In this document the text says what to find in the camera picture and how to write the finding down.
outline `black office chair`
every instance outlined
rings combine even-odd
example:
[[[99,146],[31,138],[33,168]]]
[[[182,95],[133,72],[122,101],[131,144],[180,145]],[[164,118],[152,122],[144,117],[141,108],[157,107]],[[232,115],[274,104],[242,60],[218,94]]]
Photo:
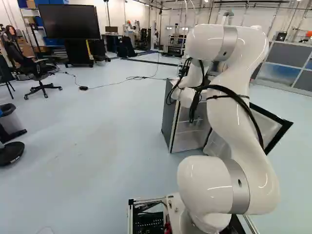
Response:
[[[62,90],[61,86],[54,86],[51,84],[43,84],[41,80],[46,79],[48,76],[53,75],[54,72],[58,70],[58,67],[54,65],[47,64],[49,59],[39,59],[33,61],[32,58],[25,57],[19,48],[18,44],[14,37],[10,34],[10,32],[6,31],[8,39],[4,38],[4,48],[8,54],[8,56],[18,62],[20,64],[19,71],[27,76],[30,76],[32,80],[39,81],[39,86],[31,87],[30,93],[25,94],[24,99],[28,100],[28,96],[38,92],[39,90],[43,91],[43,95],[45,98],[48,98],[48,95],[45,89],[59,89]]]

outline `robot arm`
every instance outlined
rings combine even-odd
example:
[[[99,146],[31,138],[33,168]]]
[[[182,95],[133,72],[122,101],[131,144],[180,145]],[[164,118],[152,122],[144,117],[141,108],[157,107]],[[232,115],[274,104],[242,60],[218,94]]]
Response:
[[[267,55],[268,44],[265,34],[255,28],[197,25],[186,39],[186,53],[193,58],[192,70],[179,84],[179,88],[186,88],[175,90],[178,98],[193,99],[187,87],[201,83],[200,60],[204,69],[212,60],[227,60],[228,69],[211,84],[231,89],[249,105],[250,77]],[[221,95],[225,93],[207,90],[207,98]],[[177,180],[190,217],[208,233],[216,222],[211,214],[269,213],[277,206],[280,193],[277,176],[243,108],[230,97],[209,99],[207,113],[211,127],[229,144],[231,158],[222,161],[211,156],[187,157],[178,167]]]

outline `computer monitor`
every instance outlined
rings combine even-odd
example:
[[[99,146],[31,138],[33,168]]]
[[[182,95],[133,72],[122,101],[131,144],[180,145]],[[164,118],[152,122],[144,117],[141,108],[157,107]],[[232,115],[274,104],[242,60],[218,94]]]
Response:
[[[118,27],[116,27],[116,26],[105,26],[105,31],[107,33],[118,33]]]
[[[48,38],[100,39],[92,5],[39,4],[39,11]]]

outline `chair base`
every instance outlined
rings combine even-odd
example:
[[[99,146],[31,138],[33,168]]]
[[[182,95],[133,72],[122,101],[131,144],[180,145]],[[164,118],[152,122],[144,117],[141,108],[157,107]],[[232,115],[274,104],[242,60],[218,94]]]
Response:
[[[63,89],[61,86],[54,86],[53,83],[51,83],[51,84],[42,84],[42,82],[39,81],[39,84],[40,84],[40,86],[31,87],[31,88],[30,88],[30,93],[27,93],[27,94],[25,94],[25,96],[24,96],[24,99],[25,99],[25,100],[28,100],[28,96],[29,96],[29,95],[32,95],[32,94],[38,92],[39,90],[42,90],[42,91],[43,91],[43,96],[44,96],[45,98],[48,98],[48,95],[47,95],[47,93],[45,92],[45,89],[58,89],[58,90],[62,90],[62,89]]]

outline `floor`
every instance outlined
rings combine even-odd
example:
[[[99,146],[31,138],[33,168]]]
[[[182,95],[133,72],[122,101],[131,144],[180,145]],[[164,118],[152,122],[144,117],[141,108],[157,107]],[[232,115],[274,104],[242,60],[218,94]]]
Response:
[[[158,54],[144,56],[158,59]],[[167,59],[160,56],[160,61]],[[150,76],[156,68],[119,59],[104,67],[61,67],[90,88]],[[176,67],[166,65],[155,76],[173,77]],[[168,153],[160,132],[163,80],[131,80],[88,91],[80,91],[75,79],[62,73],[44,80],[50,82],[63,90],[48,90],[47,99],[38,92],[28,101],[23,95],[37,85],[34,81],[12,82],[13,101],[1,87],[0,103],[17,106],[28,133],[18,138],[26,145],[20,161],[0,169],[0,233],[125,234],[128,199],[177,191],[179,162],[201,152]],[[263,234],[307,231],[312,98],[253,85],[251,101],[295,123],[269,154],[280,177],[282,202],[254,221]],[[304,205],[297,205],[298,193]],[[283,227],[276,226],[277,220]]]

